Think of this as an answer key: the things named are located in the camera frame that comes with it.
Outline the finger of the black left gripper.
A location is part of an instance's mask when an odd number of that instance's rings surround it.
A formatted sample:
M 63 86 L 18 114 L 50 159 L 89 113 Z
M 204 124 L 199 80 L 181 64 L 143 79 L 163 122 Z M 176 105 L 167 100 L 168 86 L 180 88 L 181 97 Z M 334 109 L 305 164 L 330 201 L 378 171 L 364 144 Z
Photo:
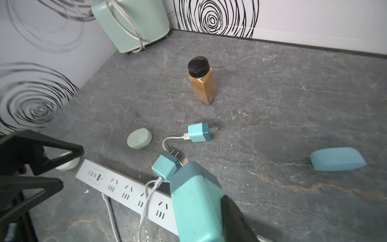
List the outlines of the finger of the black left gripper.
M 16 221 L 63 188 L 63 182 L 58 178 L 1 176 L 1 228 Z
M 44 147 L 69 151 L 68 154 L 50 159 Z M 24 130 L 1 136 L 1 175 L 24 174 L 28 164 L 34 175 L 43 174 L 73 159 L 81 157 L 81 145 L 61 141 L 43 134 Z

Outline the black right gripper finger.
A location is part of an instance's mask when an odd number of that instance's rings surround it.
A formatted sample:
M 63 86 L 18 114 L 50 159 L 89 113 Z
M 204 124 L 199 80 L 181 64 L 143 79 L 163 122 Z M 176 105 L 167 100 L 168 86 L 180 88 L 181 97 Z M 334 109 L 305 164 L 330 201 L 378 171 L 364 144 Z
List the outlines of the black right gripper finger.
M 221 199 L 222 225 L 226 242 L 259 242 L 238 206 L 227 195 Z

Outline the teal charger with black cable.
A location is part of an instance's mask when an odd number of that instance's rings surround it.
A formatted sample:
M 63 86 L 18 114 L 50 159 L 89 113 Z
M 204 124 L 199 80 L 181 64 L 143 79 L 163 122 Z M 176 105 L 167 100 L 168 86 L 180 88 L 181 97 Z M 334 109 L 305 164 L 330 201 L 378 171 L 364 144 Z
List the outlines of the teal charger with black cable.
M 217 178 L 197 162 L 189 162 L 170 179 L 170 192 L 181 242 L 224 242 Z

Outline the white power strip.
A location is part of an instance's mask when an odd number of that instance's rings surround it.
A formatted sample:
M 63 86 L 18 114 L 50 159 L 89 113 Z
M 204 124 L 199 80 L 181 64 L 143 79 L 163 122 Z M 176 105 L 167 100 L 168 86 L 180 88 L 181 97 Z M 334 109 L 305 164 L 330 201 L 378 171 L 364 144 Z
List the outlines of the white power strip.
M 142 213 L 145 207 L 145 185 L 99 163 L 84 160 L 76 178 L 129 209 Z M 147 219 L 178 235 L 172 199 L 169 195 L 155 191 L 148 204 Z

